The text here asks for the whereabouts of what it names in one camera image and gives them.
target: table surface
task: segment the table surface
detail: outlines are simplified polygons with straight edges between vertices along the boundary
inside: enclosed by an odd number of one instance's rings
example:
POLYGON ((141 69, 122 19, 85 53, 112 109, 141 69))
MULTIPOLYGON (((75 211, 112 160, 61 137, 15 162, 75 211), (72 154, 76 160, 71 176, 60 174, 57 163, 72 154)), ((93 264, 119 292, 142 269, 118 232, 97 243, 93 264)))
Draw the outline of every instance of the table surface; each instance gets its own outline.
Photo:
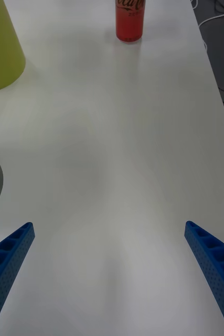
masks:
POLYGON ((0 240, 36 238, 0 336, 224 336, 184 239, 224 241, 224 108, 189 0, 7 0, 27 57, 0 91, 0 240))

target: white cable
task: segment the white cable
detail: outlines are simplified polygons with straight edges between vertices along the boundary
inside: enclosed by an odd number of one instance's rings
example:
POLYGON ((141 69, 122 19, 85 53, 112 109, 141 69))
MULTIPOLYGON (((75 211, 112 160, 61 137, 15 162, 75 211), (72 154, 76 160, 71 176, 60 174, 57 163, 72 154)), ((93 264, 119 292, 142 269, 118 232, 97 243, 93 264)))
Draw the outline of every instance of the white cable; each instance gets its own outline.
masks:
MULTIPOLYGON (((218 19, 219 17, 223 17, 223 16, 224 16, 224 14, 221 14, 221 15, 218 15, 218 16, 210 17, 209 19, 206 19, 206 20, 202 21, 202 22, 199 24, 198 28, 200 28, 201 25, 203 25, 205 22, 208 22, 208 21, 213 20, 213 19, 218 19)), ((205 50, 206 50, 206 52, 207 52, 207 50, 208 50, 207 44, 205 43, 204 40, 202 40, 202 41, 204 42, 205 50)))
POLYGON ((195 7, 192 7, 192 8, 193 8, 193 9, 196 9, 197 6, 198 6, 198 0, 196 0, 196 5, 195 5, 195 7))
POLYGON ((218 16, 214 16, 214 17, 210 17, 209 19, 206 19, 206 20, 202 21, 202 22, 199 24, 198 28, 200 28, 201 25, 203 25, 205 22, 208 22, 208 21, 213 20, 213 19, 218 19, 219 17, 223 17, 223 16, 224 16, 224 14, 221 14, 221 15, 218 15, 218 16))

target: red can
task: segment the red can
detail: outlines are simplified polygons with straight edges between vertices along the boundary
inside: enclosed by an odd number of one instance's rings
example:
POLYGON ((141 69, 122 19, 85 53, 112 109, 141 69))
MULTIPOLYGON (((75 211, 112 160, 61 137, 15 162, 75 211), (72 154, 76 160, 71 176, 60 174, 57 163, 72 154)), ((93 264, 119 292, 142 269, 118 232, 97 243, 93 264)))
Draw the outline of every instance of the red can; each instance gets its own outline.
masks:
POLYGON ((124 42, 142 37, 145 0, 115 0, 116 35, 124 42))

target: coca-cola logo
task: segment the coca-cola logo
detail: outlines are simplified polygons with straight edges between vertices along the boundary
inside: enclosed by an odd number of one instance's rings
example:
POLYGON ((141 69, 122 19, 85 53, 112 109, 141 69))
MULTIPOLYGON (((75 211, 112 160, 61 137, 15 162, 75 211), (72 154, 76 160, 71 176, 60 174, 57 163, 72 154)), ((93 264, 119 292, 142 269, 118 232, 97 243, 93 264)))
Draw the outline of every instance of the coca-cola logo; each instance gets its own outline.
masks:
POLYGON ((144 5, 145 0, 116 0, 116 6, 127 11, 138 11, 143 8, 144 5))

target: perforated plastic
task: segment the perforated plastic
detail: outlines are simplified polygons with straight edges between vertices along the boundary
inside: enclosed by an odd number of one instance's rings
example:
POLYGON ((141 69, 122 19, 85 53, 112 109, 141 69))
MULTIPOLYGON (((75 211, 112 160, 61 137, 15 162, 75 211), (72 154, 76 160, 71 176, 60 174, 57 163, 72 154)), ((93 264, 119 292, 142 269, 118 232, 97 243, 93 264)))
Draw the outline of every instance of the perforated plastic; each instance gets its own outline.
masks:
POLYGON ((0 311, 34 238, 32 223, 26 223, 0 242, 0 311))
POLYGON ((193 222, 184 235, 224 317, 224 243, 193 222))

